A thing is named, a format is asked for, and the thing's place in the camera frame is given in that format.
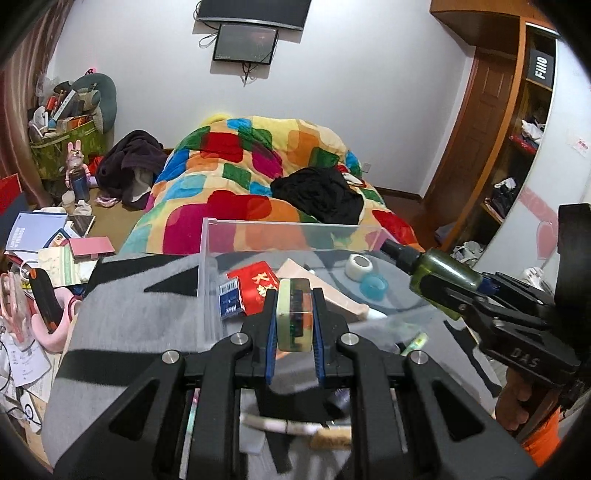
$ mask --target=baseboard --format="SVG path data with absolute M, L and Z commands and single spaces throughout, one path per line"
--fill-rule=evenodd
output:
M 375 187 L 380 195 L 387 195 L 391 197 L 399 197 L 408 200 L 415 200 L 416 202 L 422 202 L 423 197 L 418 193 L 403 192 L 402 190 L 392 190 L 384 187 Z

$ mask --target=monitor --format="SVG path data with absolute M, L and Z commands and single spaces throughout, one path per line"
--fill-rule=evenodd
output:
M 197 20 L 304 30 L 311 0 L 202 0 Z
M 214 60 L 269 65 L 277 43 L 276 28 L 247 24 L 222 24 L 217 34 Z

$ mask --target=spray bottle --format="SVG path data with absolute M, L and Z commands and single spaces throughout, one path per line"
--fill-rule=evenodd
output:
M 410 289 L 413 292 L 435 305 L 439 310 L 454 320 L 460 317 L 458 312 L 454 312 L 431 301 L 421 292 L 421 279 L 425 275 L 436 273 L 459 287 L 479 292 L 483 295 L 489 295 L 495 291 L 494 286 L 490 284 L 487 278 L 441 250 L 432 248 L 422 253 L 413 247 L 400 245 L 392 240 L 386 240 L 381 250 L 394 260 L 400 270 L 410 275 Z

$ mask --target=blue gripper pad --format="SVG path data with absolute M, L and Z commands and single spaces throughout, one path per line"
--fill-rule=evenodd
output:
M 265 382 L 271 385 L 275 374 L 275 354 L 277 353 L 277 315 L 273 308 L 273 316 L 269 322 L 269 335 L 267 336 L 267 361 L 265 362 Z
M 312 345 L 314 347 L 314 363 L 316 364 L 316 378 L 320 386 L 324 386 L 324 343 L 322 341 L 322 330 L 320 329 L 320 322 L 318 320 L 318 310 L 316 308 L 316 301 L 312 297 L 313 311 L 314 311 L 314 336 L 312 338 Z

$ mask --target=curtain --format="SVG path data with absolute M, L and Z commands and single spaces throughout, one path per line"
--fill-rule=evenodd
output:
M 51 204 L 29 148 L 27 110 L 56 48 L 74 0 L 58 0 L 28 33 L 0 72 L 0 176 L 18 173 L 29 203 Z

